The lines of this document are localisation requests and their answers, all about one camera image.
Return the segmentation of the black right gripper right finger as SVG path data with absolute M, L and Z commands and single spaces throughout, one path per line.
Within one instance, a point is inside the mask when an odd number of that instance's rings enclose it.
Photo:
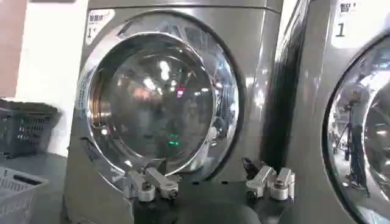
M 247 173 L 246 195 L 249 201 L 257 201 L 264 197 L 269 190 L 273 200 L 284 201 L 295 198 L 295 173 L 282 167 L 277 171 L 265 163 L 256 165 L 249 158 L 242 158 L 244 169 Z

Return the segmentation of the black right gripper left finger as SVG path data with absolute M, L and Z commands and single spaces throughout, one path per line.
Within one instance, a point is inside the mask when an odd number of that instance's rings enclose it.
M 152 202 L 159 193 L 161 198 L 175 200 L 179 193 L 179 184 L 170 180 L 154 167 L 140 167 L 126 160 L 130 169 L 124 175 L 122 196 L 128 200 Z

